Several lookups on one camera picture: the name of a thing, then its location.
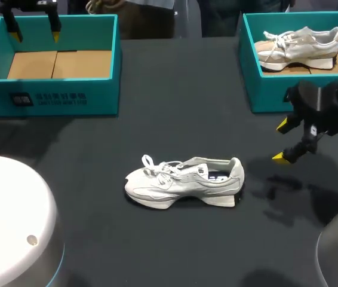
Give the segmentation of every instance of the label on box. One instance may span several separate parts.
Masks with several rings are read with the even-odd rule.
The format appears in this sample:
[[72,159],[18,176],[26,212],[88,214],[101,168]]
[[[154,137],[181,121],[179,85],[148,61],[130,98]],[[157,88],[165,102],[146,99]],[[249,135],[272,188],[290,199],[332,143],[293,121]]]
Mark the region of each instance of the label on box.
[[10,93],[10,97],[15,106],[33,106],[29,93]]

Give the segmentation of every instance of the shoe tongue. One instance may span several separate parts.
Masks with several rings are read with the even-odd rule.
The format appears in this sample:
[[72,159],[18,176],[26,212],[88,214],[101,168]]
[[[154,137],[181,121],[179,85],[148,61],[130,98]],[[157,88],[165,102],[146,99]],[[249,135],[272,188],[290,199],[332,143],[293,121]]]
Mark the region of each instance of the shoe tongue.
[[182,169],[180,171],[180,175],[186,175],[188,173],[198,173],[204,179],[208,179],[209,176],[207,164],[205,163],[201,163],[197,166],[188,167],[187,169]]

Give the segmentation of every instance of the sneaker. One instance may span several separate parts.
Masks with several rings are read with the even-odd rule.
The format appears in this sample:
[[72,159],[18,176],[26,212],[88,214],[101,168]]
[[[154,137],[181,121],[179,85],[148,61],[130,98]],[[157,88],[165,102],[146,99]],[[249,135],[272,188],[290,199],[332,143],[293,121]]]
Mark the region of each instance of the sneaker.
[[331,31],[316,32],[304,27],[296,32],[280,35],[264,32],[268,41],[255,43],[262,67],[281,71],[291,63],[301,63],[317,69],[332,69],[338,54],[338,27]]
[[150,156],[142,158],[144,167],[130,173],[125,190],[134,201],[166,209],[176,200],[194,196],[216,206],[233,207],[245,180],[241,162],[194,157],[184,163],[163,162],[155,166]]

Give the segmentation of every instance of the table surface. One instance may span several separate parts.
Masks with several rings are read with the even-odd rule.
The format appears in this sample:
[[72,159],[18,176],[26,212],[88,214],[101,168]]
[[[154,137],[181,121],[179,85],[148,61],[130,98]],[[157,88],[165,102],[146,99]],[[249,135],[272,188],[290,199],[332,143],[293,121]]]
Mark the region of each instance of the table surface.
[[[117,117],[0,120],[0,155],[33,167],[54,193],[70,286],[319,286],[315,245],[338,211],[338,135],[295,165],[271,162],[302,130],[282,136],[284,115],[250,112],[237,43],[124,41]],[[134,204],[124,178],[143,154],[236,156],[244,198],[231,209]]]

